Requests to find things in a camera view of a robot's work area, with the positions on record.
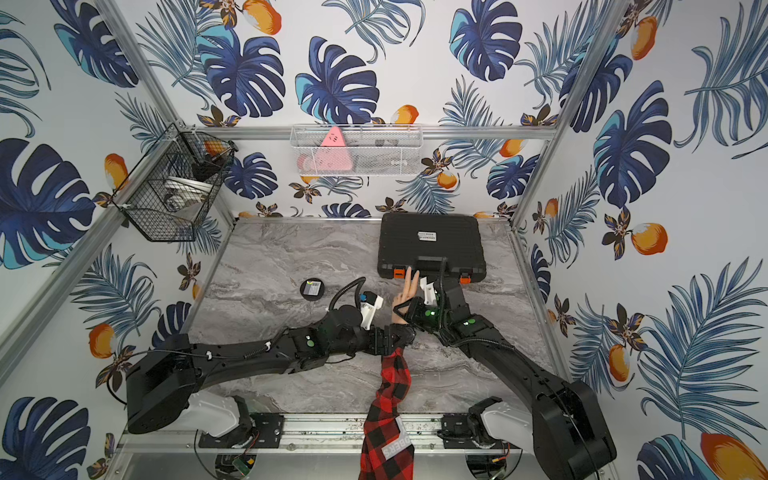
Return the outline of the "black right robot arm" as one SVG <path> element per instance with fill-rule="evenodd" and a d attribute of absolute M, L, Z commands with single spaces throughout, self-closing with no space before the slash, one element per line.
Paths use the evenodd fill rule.
<path fill-rule="evenodd" d="M 443 345 L 462 350 L 527 403 L 531 452 L 548 478 L 587 479 L 616 460 L 617 448 L 597 396 L 584 382 L 568 382 L 534 363 L 467 306 L 447 313 L 416 296 L 393 312 Z"/>

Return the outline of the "red plaid sleeved forearm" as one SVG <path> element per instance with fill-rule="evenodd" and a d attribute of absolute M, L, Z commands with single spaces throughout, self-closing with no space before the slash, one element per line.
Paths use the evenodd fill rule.
<path fill-rule="evenodd" d="M 398 412 L 407 397 L 411 374 L 397 348 L 381 360 L 381 385 L 363 424 L 359 479 L 412 479 L 415 448 Z"/>

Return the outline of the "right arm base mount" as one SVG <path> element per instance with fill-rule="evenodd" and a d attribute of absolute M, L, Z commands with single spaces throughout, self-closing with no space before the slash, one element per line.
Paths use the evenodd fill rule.
<path fill-rule="evenodd" d="M 518 446 L 490 436 L 477 415 L 449 413 L 441 418 L 436 435 L 446 449 L 517 449 Z"/>

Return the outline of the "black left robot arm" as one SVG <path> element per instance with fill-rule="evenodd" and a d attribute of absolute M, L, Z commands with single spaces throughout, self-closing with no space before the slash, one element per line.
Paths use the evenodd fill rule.
<path fill-rule="evenodd" d="M 275 337 L 234 344 L 193 343 L 186 334 L 150 350 L 127 376 L 127 430 L 146 434 L 171 425 L 192 395 L 213 385 L 267 374 L 308 371 L 331 356 L 358 353 L 387 357 L 415 339 L 408 324 L 362 327 L 359 309 L 345 305 L 308 326 Z"/>

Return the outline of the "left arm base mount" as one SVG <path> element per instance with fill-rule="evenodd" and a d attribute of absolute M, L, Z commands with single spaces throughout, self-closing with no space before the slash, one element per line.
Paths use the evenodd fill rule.
<path fill-rule="evenodd" d="M 256 413 L 222 437 L 204 433 L 196 441 L 202 449 L 277 449 L 283 435 L 285 417 L 276 413 Z"/>

